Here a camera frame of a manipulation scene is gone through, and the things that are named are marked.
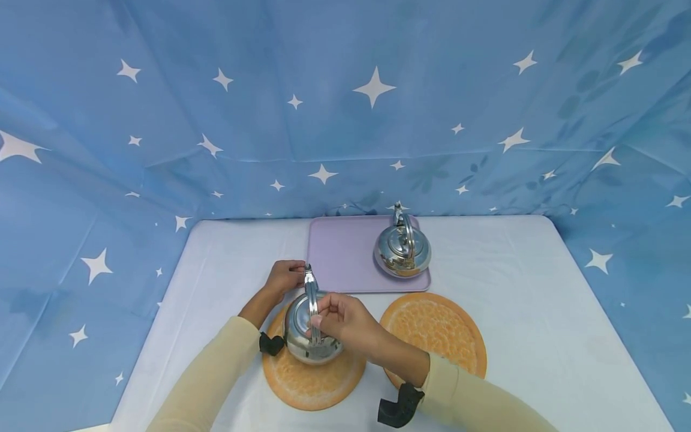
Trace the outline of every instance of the wrist strap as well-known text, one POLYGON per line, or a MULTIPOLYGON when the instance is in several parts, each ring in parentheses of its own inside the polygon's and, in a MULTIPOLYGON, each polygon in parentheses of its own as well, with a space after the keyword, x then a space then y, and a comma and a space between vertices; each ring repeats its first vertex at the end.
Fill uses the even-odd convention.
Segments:
POLYGON ((424 392, 417 390, 412 384, 404 382, 398 389, 397 402, 384 399, 379 401, 377 421, 396 429, 406 426, 413 419, 417 405, 424 396, 424 392))

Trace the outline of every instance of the blue curtain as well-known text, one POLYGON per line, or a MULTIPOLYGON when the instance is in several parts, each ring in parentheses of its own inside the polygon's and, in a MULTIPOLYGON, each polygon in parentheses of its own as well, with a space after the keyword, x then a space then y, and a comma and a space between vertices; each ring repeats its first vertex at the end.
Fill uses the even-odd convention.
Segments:
POLYGON ((0 430, 111 420, 197 221, 397 201, 549 217, 691 430, 688 0, 0 0, 0 41, 0 430))

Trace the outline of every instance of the kettle lid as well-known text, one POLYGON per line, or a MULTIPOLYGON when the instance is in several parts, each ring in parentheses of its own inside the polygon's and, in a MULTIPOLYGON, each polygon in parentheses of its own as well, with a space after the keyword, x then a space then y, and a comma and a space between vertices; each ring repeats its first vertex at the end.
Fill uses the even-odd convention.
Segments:
MULTIPOLYGON (((402 226, 393 226, 391 228, 386 242, 394 254, 406 258, 410 249, 406 228, 402 226)), ((415 228, 413 228, 413 247, 415 256, 419 256, 427 248, 427 238, 415 228)))

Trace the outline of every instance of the white table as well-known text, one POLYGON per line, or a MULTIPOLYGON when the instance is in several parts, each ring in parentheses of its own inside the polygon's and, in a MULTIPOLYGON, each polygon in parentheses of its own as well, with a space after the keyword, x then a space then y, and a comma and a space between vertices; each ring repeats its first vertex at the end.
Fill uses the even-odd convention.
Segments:
MULTIPOLYGON (((475 320, 487 349, 487 380, 522 398, 560 432, 672 431, 548 219, 419 220, 434 251, 430 291, 475 320)), ((308 225, 258 220, 194 227, 110 432, 145 430, 185 367, 263 284, 272 263, 304 258, 308 225)), ((358 297, 380 318, 398 296, 358 297)), ((391 431, 377 424, 382 397, 395 400, 396 392, 380 368, 368 365, 342 403, 297 411, 271 392, 258 355, 214 431, 391 431)), ((422 413, 406 428, 446 430, 422 413)))

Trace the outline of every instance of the orange placemat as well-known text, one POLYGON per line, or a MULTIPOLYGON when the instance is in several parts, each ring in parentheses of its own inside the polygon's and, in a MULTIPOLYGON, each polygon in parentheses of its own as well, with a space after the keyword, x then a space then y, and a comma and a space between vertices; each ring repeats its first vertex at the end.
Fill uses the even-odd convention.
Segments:
MULTIPOLYGON (((446 297, 406 294, 389 305, 380 323, 399 339, 484 379, 487 351, 480 330, 466 311, 446 297)), ((403 383, 390 371, 386 374, 397 388, 403 383)))

